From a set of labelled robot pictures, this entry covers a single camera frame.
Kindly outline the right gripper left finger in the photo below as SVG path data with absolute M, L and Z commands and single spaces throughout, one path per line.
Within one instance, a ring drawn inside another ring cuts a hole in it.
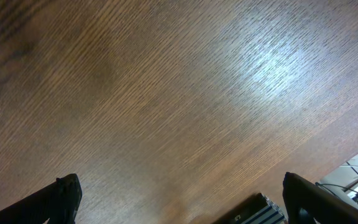
M 1 224 L 75 224 L 82 189 L 76 174 L 68 174 L 0 211 Z

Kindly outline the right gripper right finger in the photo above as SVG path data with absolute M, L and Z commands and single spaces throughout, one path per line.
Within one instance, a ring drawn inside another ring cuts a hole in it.
M 358 224 L 357 208 L 295 173 L 285 174 L 283 200 L 288 224 Z

